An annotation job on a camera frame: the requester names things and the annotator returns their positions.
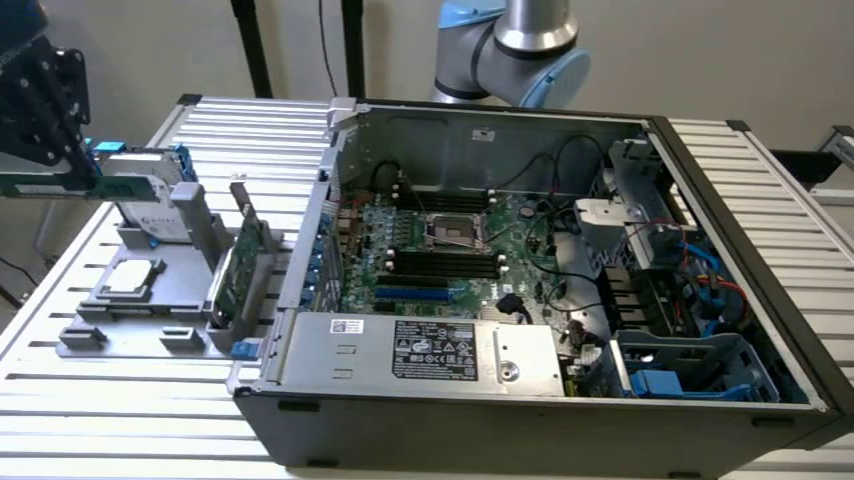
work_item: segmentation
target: power supply label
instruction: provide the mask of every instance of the power supply label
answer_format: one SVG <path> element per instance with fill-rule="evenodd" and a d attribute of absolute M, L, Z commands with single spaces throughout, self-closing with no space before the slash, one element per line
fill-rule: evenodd
<path fill-rule="evenodd" d="M 391 373 L 413 380 L 478 381 L 471 323 L 395 322 Z"/>

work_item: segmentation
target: white wall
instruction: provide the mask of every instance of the white wall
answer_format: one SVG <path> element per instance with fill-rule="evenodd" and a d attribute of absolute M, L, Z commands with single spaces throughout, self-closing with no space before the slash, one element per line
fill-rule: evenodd
<path fill-rule="evenodd" d="M 88 61 L 94 134 L 143 141 L 178 95 L 251 95 L 228 0 L 44 0 L 51 35 Z M 369 96 L 433 88 L 442 0 L 366 0 Z M 274 91 L 322 100 L 318 0 L 258 0 Z M 574 0 L 593 70 L 571 108 L 739 118 L 776 147 L 854 123 L 850 0 Z M 325 1 L 339 93 L 341 10 Z"/>
<path fill-rule="evenodd" d="M 370 95 L 430 92 L 441 3 L 367 0 Z M 785 148 L 810 148 L 832 124 L 854 123 L 853 1 L 573 0 L 573 8 L 593 70 L 571 108 L 738 118 Z"/>
<path fill-rule="evenodd" d="M 228 0 L 42 0 L 55 45 L 83 51 L 99 139 L 148 141 L 183 93 L 250 96 Z"/>

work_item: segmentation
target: green circuit board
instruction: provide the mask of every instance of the green circuit board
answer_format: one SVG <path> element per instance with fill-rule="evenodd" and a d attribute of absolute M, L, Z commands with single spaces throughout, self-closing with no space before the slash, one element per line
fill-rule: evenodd
<path fill-rule="evenodd" d="M 262 229 L 255 209 L 250 208 L 235 239 L 215 300 L 227 323 L 240 315 L 246 303 L 252 275 L 255 275 L 255 257 L 264 252 Z"/>
<path fill-rule="evenodd" d="M 346 204 L 353 205 L 354 199 L 365 198 L 365 192 L 355 192 L 346 200 Z M 530 235 L 542 244 L 538 253 L 526 251 L 526 237 L 535 222 L 534 219 L 519 218 L 519 207 L 526 201 L 527 199 L 522 196 L 509 196 L 481 214 L 451 214 L 399 210 L 379 197 L 350 210 L 353 215 L 351 231 L 347 235 L 350 241 L 343 248 L 346 274 L 342 311 L 506 320 L 507 317 L 497 313 L 494 307 L 495 302 L 506 294 L 515 293 L 523 298 L 526 305 L 537 305 L 537 284 L 542 283 L 545 290 L 549 291 L 557 279 L 553 275 L 541 272 L 530 264 L 529 258 L 550 269 L 557 269 L 557 264 L 554 256 L 543 255 L 549 233 L 546 222 L 539 222 Z M 481 247 L 465 247 L 435 241 L 435 239 L 431 241 L 426 236 L 427 224 L 433 222 L 438 225 L 439 221 L 445 221 L 451 226 L 477 224 Z M 505 265 L 509 269 L 497 279 L 449 278 L 451 301 L 395 300 L 394 312 L 377 312 L 374 304 L 378 299 L 374 291 L 378 288 L 378 277 L 389 275 L 385 261 L 386 251 L 391 246 L 401 251 L 411 252 L 502 254 L 506 256 Z M 530 308 L 530 310 L 533 313 L 537 310 L 539 316 L 539 308 Z"/>

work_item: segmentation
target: black pole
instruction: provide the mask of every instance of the black pole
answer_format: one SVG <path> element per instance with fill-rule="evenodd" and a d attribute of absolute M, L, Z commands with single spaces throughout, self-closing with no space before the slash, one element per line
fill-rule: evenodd
<path fill-rule="evenodd" d="M 231 9 L 235 12 L 238 27 L 240 28 L 243 51 L 246 52 L 246 62 L 250 65 L 255 96 L 258 98 L 272 98 L 264 43 L 262 42 L 262 32 L 258 28 L 258 15 L 255 14 L 255 0 L 231 0 Z"/>
<path fill-rule="evenodd" d="M 363 0 L 342 0 L 345 58 L 347 60 L 347 94 L 355 98 L 365 98 L 363 13 Z"/>

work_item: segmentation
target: circuit board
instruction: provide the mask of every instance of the circuit board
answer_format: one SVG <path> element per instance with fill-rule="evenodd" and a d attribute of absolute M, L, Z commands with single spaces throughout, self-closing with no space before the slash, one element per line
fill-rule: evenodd
<path fill-rule="evenodd" d="M 243 310 L 252 276 L 255 275 L 255 258 L 264 252 L 263 226 L 252 206 L 247 205 L 244 208 L 240 233 L 235 239 L 215 300 L 226 324 L 238 317 Z"/>
<path fill-rule="evenodd" d="M 501 313 L 495 302 L 510 293 L 517 294 L 542 322 L 542 303 L 538 300 L 537 285 L 549 291 L 555 277 L 545 274 L 529 262 L 533 258 L 546 268 L 555 269 L 555 257 L 545 255 L 547 226 L 534 225 L 534 218 L 519 217 L 519 208 L 530 202 L 523 196 L 498 199 L 482 213 L 425 212 L 398 209 L 393 202 L 377 195 L 355 192 L 346 200 L 345 210 L 349 231 L 343 241 L 345 288 L 342 311 L 365 314 L 397 314 L 413 316 L 442 316 L 495 321 L 515 321 Z M 537 253 L 526 247 L 527 237 L 542 243 Z M 382 288 L 379 281 L 389 276 L 389 250 L 401 254 L 409 252 L 455 253 L 485 257 L 502 256 L 502 269 L 495 278 L 447 277 L 449 299 L 395 300 L 383 302 L 375 292 Z M 375 305 L 383 303 L 385 311 Z"/>

